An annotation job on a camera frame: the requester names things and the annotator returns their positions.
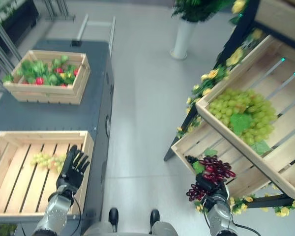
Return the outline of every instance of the crate of vegetables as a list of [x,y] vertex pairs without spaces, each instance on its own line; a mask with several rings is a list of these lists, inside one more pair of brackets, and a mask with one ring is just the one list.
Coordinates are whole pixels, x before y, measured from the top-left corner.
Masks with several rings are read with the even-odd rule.
[[[87,131],[0,132],[0,217],[41,216],[70,147],[92,162],[94,142]],[[83,211],[89,167],[76,199]],[[74,204],[69,214],[78,214]]]
[[86,54],[30,50],[3,85],[21,102],[80,104],[89,74]]
[[188,158],[214,150],[236,177],[231,195],[250,194],[273,181],[295,199],[295,50],[268,36],[196,103],[203,121],[172,146]]

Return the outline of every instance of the wooden crate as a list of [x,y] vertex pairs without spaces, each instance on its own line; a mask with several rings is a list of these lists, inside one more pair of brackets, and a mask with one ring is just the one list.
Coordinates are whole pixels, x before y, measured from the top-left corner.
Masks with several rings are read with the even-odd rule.
[[[33,155],[67,153],[72,145],[92,160],[94,142],[87,131],[0,132],[0,217],[43,215],[56,191],[58,173],[31,165]],[[89,167],[75,195],[83,211]],[[78,214],[74,204],[69,214]]]
[[[269,73],[277,63],[280,65]],[[282,115],[273,124],[275,130],[266,140],[273,151],[263,157],[257,155],[207,110],[210,102],[226,88],[246,90],[252,84],[257,84],[253,89],[267,97],[294,72],[295,50],[268,36],[231,71],[229,80],[218,83],[210,94],[197,102],[198,113],[207,122],[203,121],[192,133],[175,143],[173,151],[194,172],[185,156],[200,157],[206,148],[216,149],[219,158],[229,162],[237,174],[235,179],[227,182],[232,196],[250,194],[271,179],[295,199],[295,77],[270,99],[277,114]]]
[[[17,70],[21,68],[24,60],[42,60],[48,63],[50,67],[52,60],[60,59],[62,55],[69,57],[68,64],[80,67],[72,85],[61,87],[22,84],[24,77],[17,75]],[[5,83],[4,86],[18,101],[80,104],[89,79],[90,66],[86,54],[30,50],[17,64],[11,74],[14,77],[14,83]]]

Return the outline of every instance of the dark gray table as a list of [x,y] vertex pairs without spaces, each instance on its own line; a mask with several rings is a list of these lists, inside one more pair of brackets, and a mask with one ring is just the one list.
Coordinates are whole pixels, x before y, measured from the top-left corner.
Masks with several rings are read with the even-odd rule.
[[[44,40],[34,49],[86,53],[91,73],[79,106],[22,103],[10,93],[0,99],[1,130],[88,130],[94,150],[84,205],[82,232],[101,217],[107,164],[109,125],[112,113],[114,78],[107,42],[84,41],[79,47],[68,40]],[[33,218],[2,218],[2,222],[36,221]]]

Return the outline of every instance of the green leaves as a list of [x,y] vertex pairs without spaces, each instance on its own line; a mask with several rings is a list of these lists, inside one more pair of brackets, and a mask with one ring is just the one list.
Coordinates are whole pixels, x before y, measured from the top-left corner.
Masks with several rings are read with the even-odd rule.
[[202,173],[202,171],[205,170],[205,167],[201,165],[199,161],[192,163],[192,167],[195,170],[196,174]]
[[217,150],[207,148],[204,151],[204,155],[209,156],[209,157],[215,156],[215,155],[217,155]]
[[232,114],[231,124],[235,134],[240,135],[245,129],[250,127],[251,116],[247,114]]
[[267,151],[271,151],[271,148],[266,144],[264,140],[255,142],[250,146],[258,155],[263,155]]

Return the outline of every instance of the white stand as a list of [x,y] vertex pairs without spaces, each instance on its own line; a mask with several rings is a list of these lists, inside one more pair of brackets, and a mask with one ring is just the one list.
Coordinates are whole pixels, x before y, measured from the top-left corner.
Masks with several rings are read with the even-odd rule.
[[187,49],[197,23],[180,19],[175,47],[170,51],[173,58],[183,60],[187,57]]

